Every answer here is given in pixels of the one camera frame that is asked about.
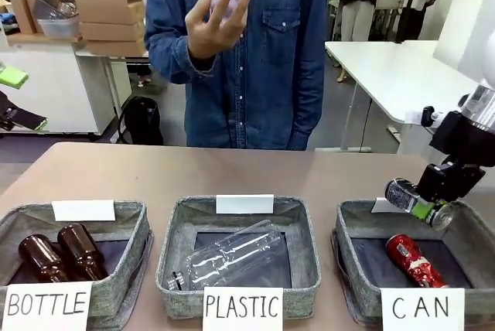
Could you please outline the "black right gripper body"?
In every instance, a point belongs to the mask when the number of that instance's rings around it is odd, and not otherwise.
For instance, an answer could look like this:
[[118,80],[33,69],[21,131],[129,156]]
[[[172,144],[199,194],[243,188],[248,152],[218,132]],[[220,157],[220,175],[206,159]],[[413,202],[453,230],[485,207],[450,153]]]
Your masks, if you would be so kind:
[[448,156],[440,165],[426,166],[415,191],[428,202],[452,202],[464,197],[485,174],[477,164],[466,164]]

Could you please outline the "person's right hand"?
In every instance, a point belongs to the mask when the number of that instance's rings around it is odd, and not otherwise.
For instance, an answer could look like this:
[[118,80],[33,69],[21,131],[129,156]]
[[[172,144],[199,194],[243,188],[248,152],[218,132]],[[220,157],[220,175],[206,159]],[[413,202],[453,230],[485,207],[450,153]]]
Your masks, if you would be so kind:
[[238,0],[236,9],[226,19],[230,0],[218,0],[207,22],[203,18],[210,10],[212,0],[198,0],[187,13],[188,50],[191,57],[207,60],[232,48],[247,26],[250,0]]

